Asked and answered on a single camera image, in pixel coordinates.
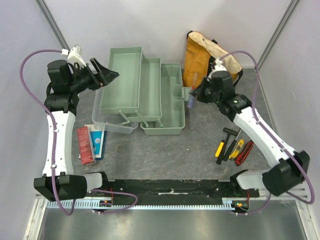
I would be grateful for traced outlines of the blue red screwdriver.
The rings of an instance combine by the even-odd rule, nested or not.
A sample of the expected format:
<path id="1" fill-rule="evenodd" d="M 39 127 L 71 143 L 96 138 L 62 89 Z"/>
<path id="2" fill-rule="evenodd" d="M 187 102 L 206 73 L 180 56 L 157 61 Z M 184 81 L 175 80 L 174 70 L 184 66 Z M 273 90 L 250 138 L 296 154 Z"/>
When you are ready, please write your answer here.
<path id="1" fill-rule="evenodd" d="M 197 77 L 198 77 L 198 73 L 195 72 L 194 76 L 193 76 L 192 85 L 191 85 L 191 90 L 192 91 L 196 89 Z M 190 94 L 189 98 L 188 98 L 188 104 L 187 104 L 187 107 L 189 109 L 191 109 L 193 107 L 194 101 L 195 101 L 195 98 Z"/>

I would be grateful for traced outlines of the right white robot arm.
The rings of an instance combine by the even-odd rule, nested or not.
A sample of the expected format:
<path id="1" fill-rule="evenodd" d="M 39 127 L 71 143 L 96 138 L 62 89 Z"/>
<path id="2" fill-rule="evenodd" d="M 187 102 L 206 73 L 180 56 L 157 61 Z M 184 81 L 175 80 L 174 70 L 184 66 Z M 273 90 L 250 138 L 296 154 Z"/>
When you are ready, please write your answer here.
<path id="1" fill-rule="evenodd" d="M 243 130 L 267 160 L 270 169 L 265 172 L 245 171 L 229 184 L 235 197 L 247 189 L 265 188 L 272 195 L 280 196 L 304 181 L 301 171 L 307 171 L 310 156 L 303 150 L 297 152 L 275 134 L 257 112 L 251 101 L 237 94 L 228 71 L 216 71 L 205 76 L 190 95 L 202 103 L 216 104 L 219 111 Z"/>

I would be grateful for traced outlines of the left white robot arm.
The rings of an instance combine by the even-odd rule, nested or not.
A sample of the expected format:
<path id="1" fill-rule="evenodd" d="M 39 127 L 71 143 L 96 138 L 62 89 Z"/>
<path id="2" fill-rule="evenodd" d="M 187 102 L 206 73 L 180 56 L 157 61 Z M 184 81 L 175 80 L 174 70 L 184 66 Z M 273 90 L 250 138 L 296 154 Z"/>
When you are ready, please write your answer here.
<path id="1" fill-rule="evenodd" d="M 72 164 L 72 133 L 79 94 L 105 87 L 119 76 L 95 58 L 89 61 L 81 66 L 59 59 L 47 65 L 50 82 L 43 103 L 49 110 L 47 157 L 42 176 L 33 180 L 33 187 L 51 202 L 82 199 L 91 190 L 101 197 L 110 192 L 104 172 L 75 175 Z"/>

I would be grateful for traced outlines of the claw hammer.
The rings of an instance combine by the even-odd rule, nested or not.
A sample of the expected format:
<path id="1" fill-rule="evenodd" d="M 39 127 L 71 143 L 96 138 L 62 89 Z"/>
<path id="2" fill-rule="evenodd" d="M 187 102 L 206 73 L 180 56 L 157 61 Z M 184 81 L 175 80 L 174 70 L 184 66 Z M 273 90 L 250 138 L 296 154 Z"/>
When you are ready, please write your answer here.
<path id="1" fill-rule="evenodd" d="M 234 140 L 230 144 L 229 148 L 227 149 L 227 151 L 226 151 L 226 153 L 225 153 L 225 155 L 224 155 L 224 157 L 222 159 L 223 161 L 227 161 L 228 160 L 228 158 L 229 158 L 230 154 L 232 153 L 232 151 L 233 151 L 233 149 L 234 149 L 234 147 L 235 147 L 235 145 L 236 145 L 236 143 L 238 141 L 238 138 L 240 137 L 242 131 L 243 131 L 242 129 L 239 130 L 237 136 L 234 138 Z"/>

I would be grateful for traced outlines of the yellow handled screwdriver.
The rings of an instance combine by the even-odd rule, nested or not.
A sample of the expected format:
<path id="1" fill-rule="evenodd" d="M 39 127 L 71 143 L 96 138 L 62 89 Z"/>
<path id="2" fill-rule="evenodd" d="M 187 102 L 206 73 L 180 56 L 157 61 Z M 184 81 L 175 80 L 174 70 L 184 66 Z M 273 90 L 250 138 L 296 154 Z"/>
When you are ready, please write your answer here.
<path id="1" fill-rule="evenodd" d="M 216 150 L 216 152 L 215 152 L 215 157 L 216 157 L 216 158 L 219 157 L 219 155 L 220 155 L 220 153 L 221 153 L 221 151 L 222 151 L 222 149 L 223 149 L 223 146 L 224 146 L 224 144 L 225 144 L 225 141 L 226 141 L 226 139 L 227 139 L 227 136 L 228 136 L 228 133 L 225 133 L 223 139 L 221 140 L 221 142 L 220 142 L 220 144 L 219 144 L 219 146 L 218 146 L 218 148 L 217 148 L 217 150 Z"/>

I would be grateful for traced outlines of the green plastic tool box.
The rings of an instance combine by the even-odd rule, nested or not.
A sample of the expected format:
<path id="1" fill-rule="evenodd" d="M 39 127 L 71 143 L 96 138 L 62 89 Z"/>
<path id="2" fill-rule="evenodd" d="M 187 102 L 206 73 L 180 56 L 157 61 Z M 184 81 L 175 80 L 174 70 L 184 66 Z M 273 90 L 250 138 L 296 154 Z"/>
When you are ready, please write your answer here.
<path id="1" fill-rule="evenodd" d="M 131 134 L 140 126 L 149 136 L 182 133 L 191 88 L 183 85 L 179 63 L 145 57 L 140 46 L 120 47 L 110 49 L 108 69 L 119 77 L 96 92 L 92 122 L 97 130 Z"/>

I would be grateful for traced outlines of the black rubber mallet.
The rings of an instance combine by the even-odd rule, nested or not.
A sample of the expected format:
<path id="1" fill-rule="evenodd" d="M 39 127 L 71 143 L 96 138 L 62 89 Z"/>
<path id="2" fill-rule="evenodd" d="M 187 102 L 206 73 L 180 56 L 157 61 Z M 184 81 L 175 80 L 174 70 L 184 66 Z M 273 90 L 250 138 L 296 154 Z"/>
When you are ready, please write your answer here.
<path id="1" fill-rule="evenodd" d="M 218 165 L 220 165 L 220 164 L 222 163 L 222 161 L 223 161 L 223 157 L 224 157 L 224 155 L 225 155 L 226 146 L 227 146 L 227 143 L 228 143 L 228 141 L 229 141 L 229 139 L 230 139 L 230 136 L 235 136 L 235 137 L 236 137 L 237 134 L 238 134 L 237 131 L 232 130 L 232 129 L 227 128 L 227 127 L 224 127 L 224 128 L 223 128 L 223 132 L 224 132 L 224 134 L 225 134 L 225 133 L 228 133 L 228 135 L 227 135 L 227 138 L 226 138 L 226 140 L 225 140 L 225 143 L 224 143 L 224 145 L 223 145 L 223 148 L 222 148 L 222 151 L 221 151 L 219 157 L 216 158 L 216 164 L 218 164 Z"/>

